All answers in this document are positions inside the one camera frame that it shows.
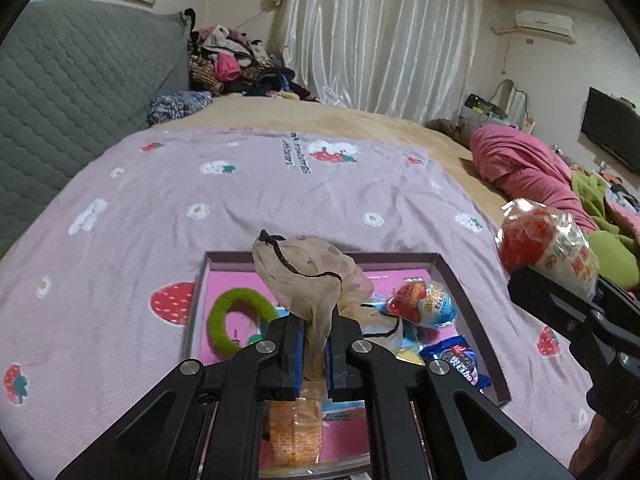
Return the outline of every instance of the strawberry print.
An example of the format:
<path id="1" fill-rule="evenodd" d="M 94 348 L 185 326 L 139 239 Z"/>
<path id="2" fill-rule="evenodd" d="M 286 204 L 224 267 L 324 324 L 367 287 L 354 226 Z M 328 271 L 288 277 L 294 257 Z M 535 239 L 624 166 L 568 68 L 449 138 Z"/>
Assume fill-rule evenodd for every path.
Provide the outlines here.
<path id="1" fill-rule="evenodd" d="M 149 307 L 172 325 L 186 325 L 194 286 L 193 282 L 181 282 L 161 288 L 151 295 Z"/>
<path id="2" fill-rule="evenodd" d="M 560 346 L 558 336 L 553 330 L 551 330 L 550 326 L 545 326 L 542 329 L 542 332 L 540 332 L 536 348 L 538 349 L 538 352 L 540 352 L 540 355 L 544 357 L 553 357 L 555 355 L 560 355 L 562 352 L 562 346 Z"/>
<path id="3" fill-rule="evenodd" d="M 580 408 L 580 412 L 578 412 L 578 429 L 586 428 L 589 421 L 589 413 L 587 413 L 584 408 Z"/>
<path id="4" fill-rule="evenodd" d="M 187 208 L 187 216 L 194 220 L 204 220 L 209 216 L 209 206 L 203 203 L 191 204 Z"/>
<path id="5" fill-rule="evenodd" d="M 141 146 L 140 149 L 143 152 L 152 152 L 153 150 L 157 150 L 158 148 L 162 148 L 164 144 L 162 142 L 152 142 L 151 144 L 147 144 L 146 146 Z"/>
<path id="6" fill-rule="evenodd" d="M 341 164 L 343 162 L 356 162 L 353 155 L 358 153 L 358 149 L 348 142 L 326 142 L 316 140 L 307 147 L 309 155 L 321 162 Z"/>
<path id="7" fill-rule="evenodd" d="M 36 296 L 40 299 L 44 298 L 51 290 L 51 285 L 53 285 L 51 278 L 49 276 L 43 276 L 36 288 Z"/>
<path id="8" fill-rule="evenodd" d="M 343 162 L 342 155 L 340 155 L 340 153 L 315 152 L 311 153 L 311 156 L 315 160 L 320 160 L 321 162 L 330 162 L 332 164 L 340 164 Z"/>
<path id="9" fill-rule="evenodd" d="M 232 174 L 237 168 L 226 160 L 214 160 L 200 167 L 202 174 Z"/>
<path id="10" fill-rule="evenodd" d="M 477 218 L 467 213 L 460 213 L 459 215 L 457 215 L 456 222 L 475 233 L 479 233 L 483 228 L 482 224 Z"/>
<path id="11" fill-rule="evenodd" d="M 106 200 L 96 198 L 84 211 L 76 216 L 76 219 L 68 229 L 69 236 L 78 234 L 80 229 L 87 232 L 93 229 L 98 215 L 104 213 L 108 206 L 109 203 Z"/>
<path id="12" fill-rule="evenodd" d="M 20 365 L 13 364 L 4 373 L 6 398 L 12 404 L 24 404 L 24 399 L 27 397 L 27 384 L 27 377 L 22 374 Z"/>
<path id="13" fill-rule="evenodd" d="M 380 227 L 383 223 L 385 223 L 385 219 L 382 218 L 382 215 L 374 211 L 364 213 L 364 215 L 362 216 L 362 221 L 372 227 Z"/>

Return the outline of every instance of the pink blanket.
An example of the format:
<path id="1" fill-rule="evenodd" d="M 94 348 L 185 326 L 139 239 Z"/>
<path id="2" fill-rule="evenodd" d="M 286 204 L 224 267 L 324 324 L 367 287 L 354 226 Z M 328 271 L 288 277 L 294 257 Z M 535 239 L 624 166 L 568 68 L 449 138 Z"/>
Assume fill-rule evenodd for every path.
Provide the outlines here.
<path id="1" fill-rule="evenodd" d="M 571 169 L 541 140 L 491 124 L 473 134 L 471 153 L 482 178 L 509 197 L 571 213 L 586 233 L 598 229 L 571 189 Z"/>

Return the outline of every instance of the television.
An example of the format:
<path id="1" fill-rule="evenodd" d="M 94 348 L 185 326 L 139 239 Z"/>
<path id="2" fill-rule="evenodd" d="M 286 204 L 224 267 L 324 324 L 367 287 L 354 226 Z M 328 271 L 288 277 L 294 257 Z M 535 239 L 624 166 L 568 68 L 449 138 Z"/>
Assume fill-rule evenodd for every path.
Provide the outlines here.
<path id="1" fill-rule="evenodd" d="M 582 132 L 626 168 L 640 174 L 640 116 L 635 110 L 591 88 Z"/>

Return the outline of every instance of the air conditioner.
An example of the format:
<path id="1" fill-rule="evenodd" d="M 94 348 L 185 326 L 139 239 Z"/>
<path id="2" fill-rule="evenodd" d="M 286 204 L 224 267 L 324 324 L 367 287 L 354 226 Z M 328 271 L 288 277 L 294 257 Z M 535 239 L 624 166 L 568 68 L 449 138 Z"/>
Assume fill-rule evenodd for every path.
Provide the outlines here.
<path id="1" fill-rule="evenodd" d="M 574 40 L 574 20 L 569 16 L 540 12 L 538 10 L 516 10 L 516 26 L 532 30 L 544 30 Z"/>

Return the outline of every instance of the beige blanket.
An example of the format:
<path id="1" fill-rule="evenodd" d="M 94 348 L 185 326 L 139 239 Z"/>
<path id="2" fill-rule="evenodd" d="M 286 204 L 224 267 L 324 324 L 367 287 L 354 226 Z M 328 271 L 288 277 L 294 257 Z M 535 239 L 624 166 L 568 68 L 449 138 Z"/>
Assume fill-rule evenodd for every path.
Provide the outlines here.
<path id="1" fill-rule="evenodd" d="M 494 186 L 480 179 L 471 152 L 449 137 L 409 121 L 318 103 L 233 95 L 215 99 L 191 117 L 155 126 L 161 130 L 205 127 L 290 130 L 410 144 L 427 151 L 491 220 L 496 224 L 502 222 L 500 208 L 506 199 Z"/>

